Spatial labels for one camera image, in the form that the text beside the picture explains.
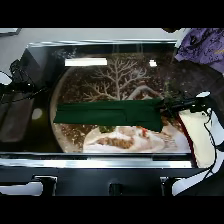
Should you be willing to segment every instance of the purple cloth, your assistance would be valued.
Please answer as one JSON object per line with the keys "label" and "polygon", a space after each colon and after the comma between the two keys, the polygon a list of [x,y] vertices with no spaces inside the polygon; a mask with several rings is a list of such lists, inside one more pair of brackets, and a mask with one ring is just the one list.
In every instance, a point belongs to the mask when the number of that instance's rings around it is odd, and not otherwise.
{"label": "purple cloth", "polygon": [[224,72],[224,28],[192,28],[184,37],[175,58],[208,64]]}

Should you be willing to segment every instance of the cream colored pad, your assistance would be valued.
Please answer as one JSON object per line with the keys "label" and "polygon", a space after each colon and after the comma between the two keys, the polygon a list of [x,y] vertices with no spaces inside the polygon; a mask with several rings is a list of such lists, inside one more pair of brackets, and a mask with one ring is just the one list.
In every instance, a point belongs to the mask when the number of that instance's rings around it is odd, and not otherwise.
{"label": "cream colored pad", "polygon": [[[207,168],[214,163],[215,149],[211,144],[208,131],[204,127],[209,116],[204,112],[191,113],[190,110],[179,112],[187,132],[193,141],[194,154],[197,165],[200,168]],[[211,130],[211,121],[206,124],[208,130]]]}

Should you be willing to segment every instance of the white floor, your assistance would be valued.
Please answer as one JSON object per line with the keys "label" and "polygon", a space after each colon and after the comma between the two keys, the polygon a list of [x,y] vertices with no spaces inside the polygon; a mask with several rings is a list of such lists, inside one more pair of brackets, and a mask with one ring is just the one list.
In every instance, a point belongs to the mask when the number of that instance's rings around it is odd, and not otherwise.
{"label": "white floor", "polygon": [[42,41],[106,39],[177,39],[178,33],[161,28],[22,28],[15,36],[0,37],[0,70],[20,59],[27,44]]}

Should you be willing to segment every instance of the glass tabletop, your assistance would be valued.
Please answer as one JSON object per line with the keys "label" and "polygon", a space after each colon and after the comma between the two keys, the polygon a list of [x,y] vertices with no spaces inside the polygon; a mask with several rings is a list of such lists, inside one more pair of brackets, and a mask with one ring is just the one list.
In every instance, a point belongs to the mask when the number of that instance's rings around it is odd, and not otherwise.
{"label": "glass tabletop", "polygon": [[210,91],[224,113],[222,74],[207,65],[178,62],[174,45],[159,40],[28,45],[21,67],[40,92],[1,105],[1,151],[189,155],[176,119],[162,117],[161,133],[138,126],[53,123],[60,103],[189,98],[203,91]]}

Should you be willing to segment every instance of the green cloth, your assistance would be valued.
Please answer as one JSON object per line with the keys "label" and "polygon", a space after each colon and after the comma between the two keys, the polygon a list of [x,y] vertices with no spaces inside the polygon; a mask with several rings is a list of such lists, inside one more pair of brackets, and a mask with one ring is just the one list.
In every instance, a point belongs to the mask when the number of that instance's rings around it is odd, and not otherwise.
{"label": "green cloth", "polygon": [[142,126],[161,132],[161,99],[59,104],[54,123],[99,126]]}

